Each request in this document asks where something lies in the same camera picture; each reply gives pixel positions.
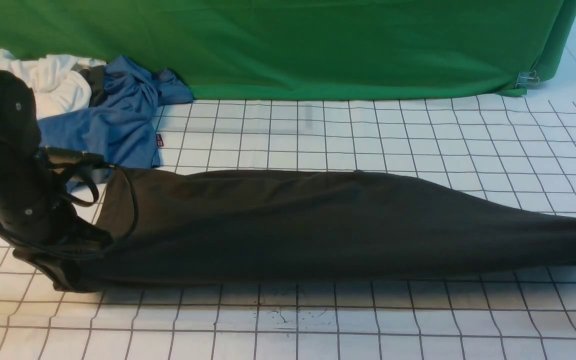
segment white towel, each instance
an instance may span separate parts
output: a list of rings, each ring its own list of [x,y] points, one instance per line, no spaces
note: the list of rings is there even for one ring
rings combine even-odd
[[[86,109],[92,91],[78,70],[104,66],[102,60],[73,55],[47,55],[21,61],[0,49],[0,70],[20,78],[34,92],[37,120]]]

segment green backdrop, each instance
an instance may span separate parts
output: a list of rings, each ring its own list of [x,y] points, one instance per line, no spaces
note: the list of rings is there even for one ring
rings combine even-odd
[[[576,0],[0,0],[23,58],[127,55],[200,99],[518,95],[552,78]]]

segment white tile floor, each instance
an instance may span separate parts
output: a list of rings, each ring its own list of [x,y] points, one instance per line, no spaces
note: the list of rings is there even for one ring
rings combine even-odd
[[[557,77],[526,98],[198,101],[153,125],[179,174],[381,171],[576,217],[576,25]],[[576,360],[576,267],[72,294],[0,240],[0,360],[38,358]]]

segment black cable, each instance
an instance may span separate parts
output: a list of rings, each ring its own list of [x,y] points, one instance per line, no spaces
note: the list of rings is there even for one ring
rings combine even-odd
[[[99,189],[97,189],[97,185],[92,180],[92,178],[90,178],[90,176],[88,176],[86,171],[82,170],[82,167],[84,167],[84,166],[90,166],[91,168],[99,169],[99,167],[96,166],[96,164],[94,164],[93,162],[87,162],[87,161],[80,161],[80,162],[76,162],[75,164],[72,164],[72,163],[50,164],[50,169],[62,169],[62,172],[57,175],[57,180],[55,180],[57,183],[66,184],[66,183],[70,182],[70,180],[73,178],[73,176],[78,175],[79,178],[84,183],[84,185],[86,185],[86,187],[88,189],[90,189],[90,192],[92,193],[92,201],[82,200],[81,198],[78,198],[77,196],[74,196],[73,194],[71,194],[67,191],[60,191],[58,193],[58,196],[64,200],[68,201],[69,203],[74,204],[74,205],[79,205],[80,207],[89,208],[98,202]]]
[[[76,162],[74,164],[71,164],[70,166],[81,168],[82,166],[88,166],[88,165],[86,163]],[[20,244],[24,244],[26,247],[28,247],[30,249],[35,249],[37,251],[41,251],[42,253],[46,253],[48,255],[54,256],[55,258],[60,258],[60,259],[64,259],[64,260],[76,260],[76,261],[94,260],[96,258],[99,258],[100,256],[107,254],[117,244],[125,241],[126,239],[128,239],[128,237],[130,237],[130,235],[133,234],[133,232],[135,231],[135,228],[137,227],[137,222],[139,221],[139,210],[138,210],[138,203],[137,203],[137,194],[135,194],[135,187],[133,185],[132,180],[130,180],[130,177],[126,173],[126,171],[121,166],[117,166],[116,164],[110,164],[109,162],[105,162],[104,164],[101,164],[100,166],[98,166],[98,169],[110,169],[110,170],[114,170],[114,171],[119,171],[123,175],[124,179],[126,180],[126,183],[128,184],[128,188],[130,191],[130,198],[132,201],[132,209],[133,209],[133,215],[134,216],[132,218],[132,223],[130,224],[130,228],[128,229],[128,231],[126,231],[126,233],[124,233],[123,235],[121,235],[117,239],[113,239],[112,244],[106,246],[105,248],[103,248],[99,251],[95,251],[94,253],[89,253],[89,254],[84,255],[84,254],[68,253],[68,252],[64,252],[64,251],[53,250],[50,246],[46,246],[46,245],[37,243],[36,241],[25,239],[23,237],[20,237],[19,235],[12,233],[9,230],[6,230],[6,228],[4,228],[1,224],[0,224],[0,236],[3,235],[3,237],[13,239],[13,240],[19,242]]]

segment black cloth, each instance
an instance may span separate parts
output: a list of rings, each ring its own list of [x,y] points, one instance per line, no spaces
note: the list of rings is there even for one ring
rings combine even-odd
[[[88,85],[90,85],[90,90],[92,90],[92,96],[90,96],[90,102],[88,103],[89,108],[98,107],[101,103],[106,100],[106,92],[104,91],[104,76],[105,76],[105,66],[93,66],[91,68],[83,68],[78,73],[83,76]]]
[[[128,170],[139,222],[128,241],[81,263],[82,284],[444,277],[576,265],[576,218],[528,212],[386,173]],[[133,219],[125,179],[96,225]]]

